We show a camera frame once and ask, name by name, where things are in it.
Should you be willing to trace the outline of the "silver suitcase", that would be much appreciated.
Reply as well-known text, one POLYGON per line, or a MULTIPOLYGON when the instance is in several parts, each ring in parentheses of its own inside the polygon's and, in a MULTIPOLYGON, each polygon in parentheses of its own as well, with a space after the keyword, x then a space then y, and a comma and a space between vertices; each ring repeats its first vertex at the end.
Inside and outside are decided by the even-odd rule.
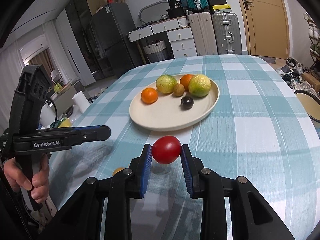
POLYGON ((238 17, 233 12, 212 14, 218 54, 242 54, 238 17))

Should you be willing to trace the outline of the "wooden door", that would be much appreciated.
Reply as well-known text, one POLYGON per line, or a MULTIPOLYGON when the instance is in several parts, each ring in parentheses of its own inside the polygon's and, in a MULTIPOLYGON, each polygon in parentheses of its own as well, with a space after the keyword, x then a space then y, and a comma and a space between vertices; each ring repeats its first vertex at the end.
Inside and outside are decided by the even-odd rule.
POLYGON ((251 55, 286 59, 289 28, 283 0, 239 0, 251 55))

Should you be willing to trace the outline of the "dark plum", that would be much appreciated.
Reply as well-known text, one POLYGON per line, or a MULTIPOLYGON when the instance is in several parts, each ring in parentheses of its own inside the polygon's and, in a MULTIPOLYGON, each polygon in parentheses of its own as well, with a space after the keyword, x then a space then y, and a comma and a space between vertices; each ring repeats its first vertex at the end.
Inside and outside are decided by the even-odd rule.
POLYGON ((181 106, 184 110, 191 109, 194 105, 194 100, 192 97, 184 96, 181 98, 181 106))

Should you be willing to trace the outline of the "round black-rimmed stool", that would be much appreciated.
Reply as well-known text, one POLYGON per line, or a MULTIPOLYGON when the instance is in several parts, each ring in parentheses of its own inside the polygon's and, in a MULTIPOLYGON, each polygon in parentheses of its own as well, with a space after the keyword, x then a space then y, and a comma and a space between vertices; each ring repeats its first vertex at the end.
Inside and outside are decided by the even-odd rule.
POLYGON ((309 117, 313 121, 319 122, 319 99, 313 94, 304 90, 296 90, 294 93, 296 97, 299 99, 300 103, 303 105, 309 117))

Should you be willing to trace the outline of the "green guava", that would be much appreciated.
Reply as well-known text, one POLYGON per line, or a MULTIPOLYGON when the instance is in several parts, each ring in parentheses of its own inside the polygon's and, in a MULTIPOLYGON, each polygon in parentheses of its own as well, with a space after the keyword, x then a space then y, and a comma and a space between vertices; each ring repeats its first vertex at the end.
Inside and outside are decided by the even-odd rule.
POLYGON ((191 95, 201 98, 209 93, 211 86, 210 78, 203 74, 197 74, 189 81, 188 90, 191 95))

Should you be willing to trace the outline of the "small yellow fruit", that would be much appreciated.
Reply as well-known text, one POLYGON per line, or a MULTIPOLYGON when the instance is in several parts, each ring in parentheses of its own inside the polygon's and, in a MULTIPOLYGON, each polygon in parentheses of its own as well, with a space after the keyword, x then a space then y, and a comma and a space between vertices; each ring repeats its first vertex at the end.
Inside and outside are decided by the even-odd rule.
POLYGON ((112 173, 112 176, 116 175, 118 172, 121 172, 122 170, 124 170, 125 168, 124 167, 118 167, 116 168, 113 173, 112 173))

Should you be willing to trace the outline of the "red tomato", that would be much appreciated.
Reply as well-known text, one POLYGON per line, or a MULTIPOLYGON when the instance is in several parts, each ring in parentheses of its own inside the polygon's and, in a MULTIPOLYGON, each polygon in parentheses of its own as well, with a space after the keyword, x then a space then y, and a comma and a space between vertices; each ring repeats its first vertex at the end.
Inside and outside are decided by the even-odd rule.
POLYGON ((181 143, 176 137, 164 136, 154 142, 151 153, 155 161, 167 165, 180 156, 181 143))

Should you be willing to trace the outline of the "white drawer desk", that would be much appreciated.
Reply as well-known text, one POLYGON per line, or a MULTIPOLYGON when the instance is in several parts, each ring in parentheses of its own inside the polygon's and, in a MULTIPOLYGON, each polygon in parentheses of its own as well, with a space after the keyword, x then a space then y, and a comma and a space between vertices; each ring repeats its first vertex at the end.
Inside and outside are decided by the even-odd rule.
POLYGON ((149 23, 128 33, 130 42, 139 46, 148 46, 152 41, 164 41, 170 58, 184 58, 196 56, 196 47, 191 27, 186 17, 149 23))

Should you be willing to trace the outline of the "yellow-green guava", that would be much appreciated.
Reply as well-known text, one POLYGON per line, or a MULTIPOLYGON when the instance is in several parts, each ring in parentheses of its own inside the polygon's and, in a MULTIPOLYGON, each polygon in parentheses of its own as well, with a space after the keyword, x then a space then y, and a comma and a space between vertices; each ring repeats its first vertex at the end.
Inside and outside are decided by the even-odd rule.
POLYGON ((177 80, 171 75, 161 75, 156 80, 156 88, 163 94, 171 94, 177 80))

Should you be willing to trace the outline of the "cream round plate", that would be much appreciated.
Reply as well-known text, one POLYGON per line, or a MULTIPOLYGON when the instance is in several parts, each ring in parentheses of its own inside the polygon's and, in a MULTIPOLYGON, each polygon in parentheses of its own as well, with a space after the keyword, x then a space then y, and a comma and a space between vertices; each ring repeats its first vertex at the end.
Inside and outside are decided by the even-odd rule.
POLYGON ((158 99, 152 104, 146 104, 141 99, 141 92, 132 99, 129 106, 131 120, 151 131, 170 132, 190 127, 206 118, 217 104, 220 97, 218 85, 211 80, 211 89, 205 97, 197 98, 186 94, 194 100, 191 109, 183 109, 181 98, 172 94, 158 94, 158 99))

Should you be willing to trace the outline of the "brown kiwi fruit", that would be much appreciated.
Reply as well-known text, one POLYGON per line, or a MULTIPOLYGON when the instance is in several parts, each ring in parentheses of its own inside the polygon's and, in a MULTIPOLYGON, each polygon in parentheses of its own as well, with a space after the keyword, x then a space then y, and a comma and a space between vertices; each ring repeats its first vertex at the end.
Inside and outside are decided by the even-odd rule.
POLYGON ((185 92, 185 87, 181 83, 177 83, 174 85, 172 93, 175 97, 180 97, 184 94, 185 92))

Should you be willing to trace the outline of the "black refrigerator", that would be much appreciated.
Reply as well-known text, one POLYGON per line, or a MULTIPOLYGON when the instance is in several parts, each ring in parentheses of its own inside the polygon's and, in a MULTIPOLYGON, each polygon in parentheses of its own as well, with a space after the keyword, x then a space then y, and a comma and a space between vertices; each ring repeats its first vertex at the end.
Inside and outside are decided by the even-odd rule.
POLYGON ((143 64, 137 45, 129 41, 135 23, 126 3, 110 3, 96 12, 90 21, 102 58, 106 58, 116 77, 143 64))

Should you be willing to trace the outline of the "large orange mandarin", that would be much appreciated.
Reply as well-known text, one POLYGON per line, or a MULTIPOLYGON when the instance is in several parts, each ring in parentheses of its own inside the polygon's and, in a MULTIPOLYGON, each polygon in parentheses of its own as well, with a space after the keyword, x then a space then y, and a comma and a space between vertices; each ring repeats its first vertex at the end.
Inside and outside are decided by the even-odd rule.
POLYGON ((152 104, 158 100, 158 92, 154 88, 146 88, 141 92, 141 100, 145 104, 152 104))

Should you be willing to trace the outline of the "small orange mandarin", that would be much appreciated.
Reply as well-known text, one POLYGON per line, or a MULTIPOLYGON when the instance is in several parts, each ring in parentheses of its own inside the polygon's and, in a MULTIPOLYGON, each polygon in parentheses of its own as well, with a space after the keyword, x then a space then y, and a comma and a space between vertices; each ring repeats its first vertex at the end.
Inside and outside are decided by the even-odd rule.
POLYGON ((189 86, 189 82, 190 80, 193 78, 194 74, 185 74, 180 78, 180 84, 183 85, 184 90, 186 92, 188 92, 188 86, 189 86))

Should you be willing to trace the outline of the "beige suitcase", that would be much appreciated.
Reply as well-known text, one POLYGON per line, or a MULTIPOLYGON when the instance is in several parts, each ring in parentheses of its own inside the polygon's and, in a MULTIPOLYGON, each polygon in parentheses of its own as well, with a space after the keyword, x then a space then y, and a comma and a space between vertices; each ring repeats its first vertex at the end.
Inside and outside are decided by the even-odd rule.
POLYGON ((188 15, 198 56, 217 55, 216 38, 209 12, 191 13, 188 15))

